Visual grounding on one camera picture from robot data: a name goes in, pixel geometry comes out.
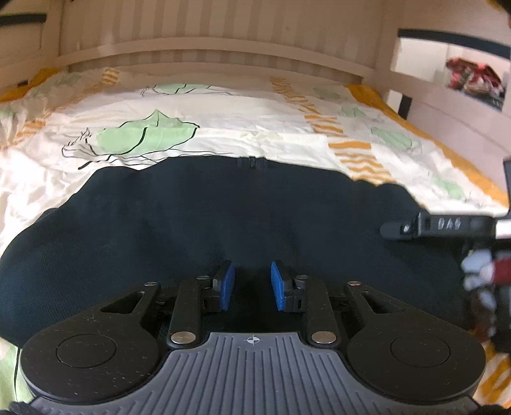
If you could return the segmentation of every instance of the gray ribbed plate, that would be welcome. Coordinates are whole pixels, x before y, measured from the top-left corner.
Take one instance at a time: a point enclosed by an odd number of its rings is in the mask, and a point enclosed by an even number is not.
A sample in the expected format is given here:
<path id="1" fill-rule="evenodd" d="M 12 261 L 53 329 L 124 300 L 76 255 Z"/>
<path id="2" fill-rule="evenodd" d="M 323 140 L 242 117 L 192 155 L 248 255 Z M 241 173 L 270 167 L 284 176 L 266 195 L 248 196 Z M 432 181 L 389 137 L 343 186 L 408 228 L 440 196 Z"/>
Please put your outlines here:
<path id="1" fill-rule="evenodd" d="M 304 345 L 296 333 L 212 333 L 191 350 L 172 352 L 147 384 L 97 405 L 36 398 L 44 415 L 357 414 L 465 415 L 468 397 L 418 406 L 384 398 L 360 384 L 339 356 Z"/>

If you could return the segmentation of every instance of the silver screw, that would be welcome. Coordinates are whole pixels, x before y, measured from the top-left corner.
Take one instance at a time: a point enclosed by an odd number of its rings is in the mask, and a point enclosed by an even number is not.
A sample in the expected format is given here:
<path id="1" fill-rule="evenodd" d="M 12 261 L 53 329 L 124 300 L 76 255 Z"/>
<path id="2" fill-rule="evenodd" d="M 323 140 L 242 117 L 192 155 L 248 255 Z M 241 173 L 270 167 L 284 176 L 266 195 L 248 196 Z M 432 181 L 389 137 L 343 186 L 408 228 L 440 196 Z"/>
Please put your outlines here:
<path id="1" fill-rule="evenodd" d="M 311 338 L 314 343 L 318 344 L 332 344 L 337 340 L 337 336 L 331 331 L 317 331 Z"/>
<path id="2" fill-rule="evenodd" d="M 195 341 L 195 334 L 189 331 L 178 331 L 170 336 L 170 339 L 176 344 L 190 344 Z"/>

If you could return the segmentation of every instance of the crosshair symbol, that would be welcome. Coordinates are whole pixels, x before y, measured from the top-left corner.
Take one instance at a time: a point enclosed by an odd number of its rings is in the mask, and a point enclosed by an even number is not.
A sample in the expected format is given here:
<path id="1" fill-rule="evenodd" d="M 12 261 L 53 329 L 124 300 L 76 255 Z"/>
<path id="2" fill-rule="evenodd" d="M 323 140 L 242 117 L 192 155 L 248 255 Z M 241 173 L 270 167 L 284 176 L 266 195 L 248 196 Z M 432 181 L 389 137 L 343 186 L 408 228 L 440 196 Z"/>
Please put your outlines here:
<path id="1" fill-rule="evenodd" d="M 259 343 L 261 341 L 261 339 L 258 337 L 252 336 L 252 337 L 249 337 L 248 339 L 246 339 L 245 341 L 247 341 L 250 344 L 256 344 L 256 343 Z"/>

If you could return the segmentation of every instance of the wooden bed frame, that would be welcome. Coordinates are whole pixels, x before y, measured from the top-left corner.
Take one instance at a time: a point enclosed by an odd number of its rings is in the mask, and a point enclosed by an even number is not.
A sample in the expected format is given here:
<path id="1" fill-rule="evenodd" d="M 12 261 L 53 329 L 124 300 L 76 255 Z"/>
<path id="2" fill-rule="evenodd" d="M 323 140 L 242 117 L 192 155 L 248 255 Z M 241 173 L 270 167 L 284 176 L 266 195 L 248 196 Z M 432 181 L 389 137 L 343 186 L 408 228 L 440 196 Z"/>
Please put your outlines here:
<path id="1" fill-rule="evenodd" d="M 413 98 L 411 122 L 505 186 L 501 160 L 511 154 L 511 94 L 498 112 L 391 70 L 399 29 L 509 46 L 507 14 L 485 0 L 13 0 L 11 12 L 16 4 L 26 12 L 30 3 L 45 5 L 47 19 L 16 27 L 20 33 L 40 28 L 39 38 L 25 36 L 31 44 L 16 47 L 30 52 L 17 56 L 2 56 L 13 50 L 2 44 L 2 31 L 13 29 L 0 27 L 0 90 L 51 66 L 365 83 L 383 97 L 395 90 Z"/>

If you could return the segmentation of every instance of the black garment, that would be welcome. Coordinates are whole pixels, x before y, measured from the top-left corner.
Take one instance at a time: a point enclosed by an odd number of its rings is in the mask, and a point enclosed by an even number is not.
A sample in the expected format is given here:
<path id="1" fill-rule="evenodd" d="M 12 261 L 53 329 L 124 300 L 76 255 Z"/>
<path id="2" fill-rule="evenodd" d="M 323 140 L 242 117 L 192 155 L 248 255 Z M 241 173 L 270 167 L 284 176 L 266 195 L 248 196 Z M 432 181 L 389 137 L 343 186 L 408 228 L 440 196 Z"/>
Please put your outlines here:
<path id="1" fill-rule="evenodd" d="M 445 243 L 387 242 L 385 221 L 420 208 L 396 185 L 265 159 L 169 158 L 97 171 L 60 208 L 18 235 L 0 260 L 0 336 L 23 345 L 44 327 L 136 284 L 177 286 L 234 261 L 226 318 L 272 331 L 270 263 L 327 287 L 361 280 L 461 324 L 461 270 Z"/>

